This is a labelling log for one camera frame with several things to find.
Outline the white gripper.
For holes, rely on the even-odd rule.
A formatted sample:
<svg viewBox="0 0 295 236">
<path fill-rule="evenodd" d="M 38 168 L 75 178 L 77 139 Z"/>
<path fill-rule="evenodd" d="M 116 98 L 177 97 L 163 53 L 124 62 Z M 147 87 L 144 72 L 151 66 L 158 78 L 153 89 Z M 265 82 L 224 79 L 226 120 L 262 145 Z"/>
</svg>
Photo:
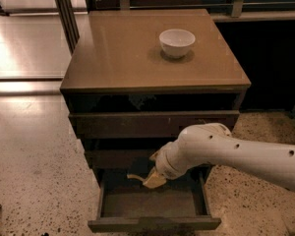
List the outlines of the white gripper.
<svg viewBox="0 0 295 236">
<path fill-rule="evenodd" d="M 167 143 L 156 152 L 155 167 L 146 179 L 136 174 L 127 174 L 127 178 L 139 180 L 149 189 L 155 189 L 164 185 L 166 179 L 174 180 L 183 176 L 188 170 L 188 160 L 177 141 Z"/>
</svg>

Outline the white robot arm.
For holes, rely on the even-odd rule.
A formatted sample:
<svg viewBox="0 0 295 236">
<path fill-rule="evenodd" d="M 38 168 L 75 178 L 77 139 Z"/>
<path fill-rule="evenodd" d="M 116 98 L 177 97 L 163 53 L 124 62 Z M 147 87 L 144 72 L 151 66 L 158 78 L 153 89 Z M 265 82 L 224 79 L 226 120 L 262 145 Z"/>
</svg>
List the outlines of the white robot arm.
<svg viewBox="0 0 295 236">
<path fill-rule="evenodd" d="M 251 174 L 295 193 L 295 145 L 235 139 L 220 123 L 188 126 L 178 138 L 156 151 L 150 172 L 127 174 L 155 189 L 203 165 L 224 165 Z"/>
</svg>

